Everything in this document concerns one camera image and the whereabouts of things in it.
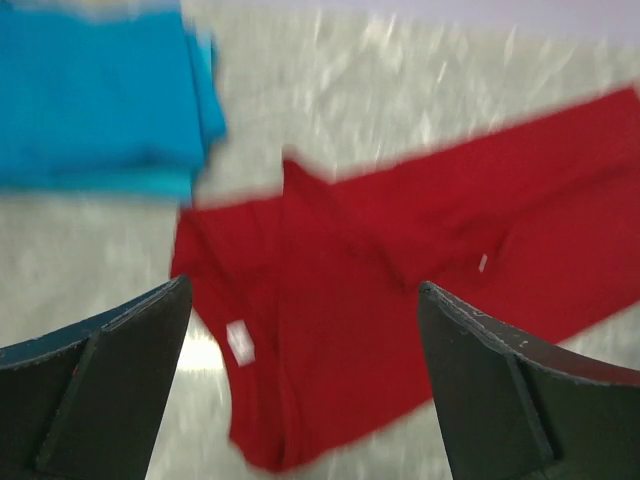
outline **floor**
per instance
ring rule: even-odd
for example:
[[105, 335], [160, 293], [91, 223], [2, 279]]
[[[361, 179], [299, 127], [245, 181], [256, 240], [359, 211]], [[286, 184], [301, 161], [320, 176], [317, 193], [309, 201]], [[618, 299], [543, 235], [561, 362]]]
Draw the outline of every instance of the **floor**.
[[[375, 158], [499, 128], [640, 73], [640, 51], [604, 44], [206, 3], [194, 0], [185, 10], [217, 36], [230, 135], [200, 186], [204, 203], [277, 188], [283, 144], [296, 144], [341, 175]], [[124, 201], [0, 199], [0, 344], [44, 334], [162, 283], [175, 215], [171, 206]], [[635, 308], [568, 345], [640, 369], [639, 344]], [[228, 444], [229, 408], [219, 350], [194, 317], [148, 479], [268, 478]], [[450, 474], [435, 411], [426, 405], [288, 478]]]

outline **fabric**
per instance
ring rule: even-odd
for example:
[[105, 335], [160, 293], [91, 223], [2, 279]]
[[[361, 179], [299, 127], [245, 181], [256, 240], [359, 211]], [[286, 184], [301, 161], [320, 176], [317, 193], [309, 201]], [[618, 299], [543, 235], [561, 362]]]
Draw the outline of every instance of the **fabric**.
[[285, 158], [281, 196], [181, 215], [172, 274], [220, 344], [254, 466], [300, 466], [431, 398], [422, 280], [550, 342], [640, 299], [633, 90], [403, 160], [331, 185]]
[[0, 9], [0, 32], [1, 189], [191, 202], [225, 121], [180, 12]]

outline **white floor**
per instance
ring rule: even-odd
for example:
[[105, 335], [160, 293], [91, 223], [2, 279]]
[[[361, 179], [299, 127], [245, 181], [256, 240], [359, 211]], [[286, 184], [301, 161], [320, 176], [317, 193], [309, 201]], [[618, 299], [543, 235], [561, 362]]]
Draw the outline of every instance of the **white floor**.
[[[602, 45], [204, 3], [187, 10], [219, 40], [230, 138], [214, 155], [200, 189], [203, 201], [277, 187], [283, 144], [296, 144], [340, 174], [378, 157], [498, 128], [640, 72], [640, 52]], [[0, 199], [0, 344], [75, 322], [162, 283], [174, 221], [171, 207]], [[571, 346], [640, 368], [639, 344], [636, 309]], [[148, 478], [264, 478], [228, 445], [229, 408], [219, 351], [194, 318]], [[450, 475], [427, 405], [290, 478]]]
[[636, 0], [241, 0], [248, 5], [320, 7], [399, 14], [428, 22], [509, 30], [514, 26], [540, 35], [610, 41], [640, 46], [640, 2]]

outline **red cloth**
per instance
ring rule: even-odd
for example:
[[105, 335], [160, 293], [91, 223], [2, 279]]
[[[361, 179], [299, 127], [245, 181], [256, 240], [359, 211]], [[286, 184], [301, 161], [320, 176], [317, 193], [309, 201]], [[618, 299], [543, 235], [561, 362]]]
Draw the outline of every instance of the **red cloth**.
[[558, 342], [639, 300], [639, 272], [630, 89], [335, 185], [286, 159], [282, 196], [184, 211], [172, 267], [222, 349], [231, 440], [274, 472], [431, 397], [421, 280]]

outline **clothing label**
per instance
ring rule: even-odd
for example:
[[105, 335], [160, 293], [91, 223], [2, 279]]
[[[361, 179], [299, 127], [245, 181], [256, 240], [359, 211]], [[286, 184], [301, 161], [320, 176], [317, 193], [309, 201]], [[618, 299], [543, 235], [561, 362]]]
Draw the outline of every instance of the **clothing label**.
[[238, 366], [243, 367], [256, 359], [253, 340], [243, 320], [236, 320], [227, 325], [227, 342]]

